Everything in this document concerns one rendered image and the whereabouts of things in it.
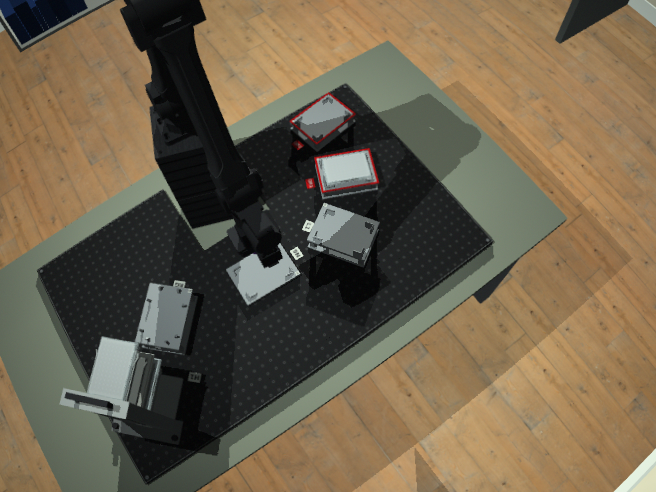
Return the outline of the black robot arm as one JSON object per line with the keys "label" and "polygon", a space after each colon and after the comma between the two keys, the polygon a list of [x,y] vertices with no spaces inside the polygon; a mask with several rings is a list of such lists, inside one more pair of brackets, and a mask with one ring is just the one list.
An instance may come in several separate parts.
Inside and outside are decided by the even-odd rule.
{"label": "black robot arm", "polygon": [[273,267],[283,259],[282,235],[262,211],[262,179],[237,151],[201,63],[193,27],[207,20],[200,0],[124,2],[122,17],[153,68],[145,90],[159,112],[155,122],[165,144],[198,135],[217,198],[242,227],[234,225],[241,242],[246,250],[253,245],[264,268]]}

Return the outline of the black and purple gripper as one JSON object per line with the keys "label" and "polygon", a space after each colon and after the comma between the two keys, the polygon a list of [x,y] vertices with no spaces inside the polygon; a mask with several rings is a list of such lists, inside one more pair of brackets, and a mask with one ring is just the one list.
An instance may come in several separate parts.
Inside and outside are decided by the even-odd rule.
{"label": "black and purple gripper", "polygon": [[[272,217],[272,215],[270,214],[270,212],[268,210],[264,210],[263,212],[269,217],[271,222],[274,224],[274,226],[277,228],[277,230],[281,234],[280,228],[277,225],[277,223],[275,222],[275,220]],[[246,257],[246,256],[248,256],[252,253],[256,254],[252,247],[247,249],[247,250],[245,249],[245,247],[244,247],[243,243],[241,242],[241,240],[238,236],[238,233],[237,233],[234,226],[227,230],[227,234],[228,234],[230,240],[232,241],[236,251],[238,252],[239,255],[241,255],[241,257]]]}

